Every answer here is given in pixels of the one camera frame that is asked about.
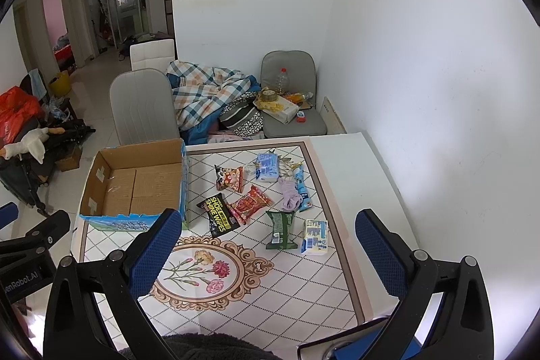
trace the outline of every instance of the black fuzzy fabric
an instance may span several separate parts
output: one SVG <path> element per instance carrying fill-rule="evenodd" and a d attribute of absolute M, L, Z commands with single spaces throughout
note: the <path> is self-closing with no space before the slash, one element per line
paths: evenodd
<path fill-rule="evenodd" d="M 163 340 L 179 360 L 281 360 L 268 351 L 228 334 L 177 334 L 163 337 Z M 120 353 L 136 360 L 130 349 Z"/>

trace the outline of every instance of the yellow bucket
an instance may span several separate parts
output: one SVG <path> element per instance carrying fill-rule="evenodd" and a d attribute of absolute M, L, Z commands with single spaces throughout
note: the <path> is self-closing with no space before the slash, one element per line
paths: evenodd
<path fill-rule="evenodd" d="M 49 87 L 56 98 L 67 95 L 71 90 L 68 71 L 62 71 L 49 82 Z"/>

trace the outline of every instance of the doorway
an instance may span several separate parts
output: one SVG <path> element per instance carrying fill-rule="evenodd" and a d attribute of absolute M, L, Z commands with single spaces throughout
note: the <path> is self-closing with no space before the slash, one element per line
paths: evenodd
<path fill-rule="evenodd" d="M 58 64 L 58 69 L 68 71 L 70 74 L 77 67 L 71 49 L 68 28 L 64 17 L 62 0 L 42 0 L 43 13 L 49 44 Z"/>
<path fill-rule="evenodd" d="M 150 31 L 146 0 L 84 0 L 95 55 Z"/>
<path fill-rule="evenodd" d="M 37 64 L 36 54 L 33 50 L 32 36 L 30 26 L 28 25 L 29 19 L 26 1 L 13 8 L 13 19 L 15 21 L 15 32 L 17 34 L 19 47 L 21 48 L 24 65 L 26 71 L 30 72 L 39 66 Z"/>

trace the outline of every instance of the green snack bag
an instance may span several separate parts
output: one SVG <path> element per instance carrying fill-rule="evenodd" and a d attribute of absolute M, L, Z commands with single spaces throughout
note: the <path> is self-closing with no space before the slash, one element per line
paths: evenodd
<path fill-rule="evenodd" d="M 298 244 L 288 239 L 294 214 L 282 211 L 266 211 L 266 213 L 272 219 L 272 240 L 266 245 L 266 248 L 298 249 Z"/>

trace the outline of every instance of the plaid blanket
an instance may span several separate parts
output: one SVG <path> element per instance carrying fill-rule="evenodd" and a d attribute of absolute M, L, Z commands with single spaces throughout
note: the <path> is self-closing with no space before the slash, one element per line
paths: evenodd
<path fill-rule="evenodd" d="M 251 86 L 240 71 L 210 68 L 175 60 L 167 68 L 172 88 L 176 120 L 183 132 L 199 124 L 216 110 L 229 104 Z"/>

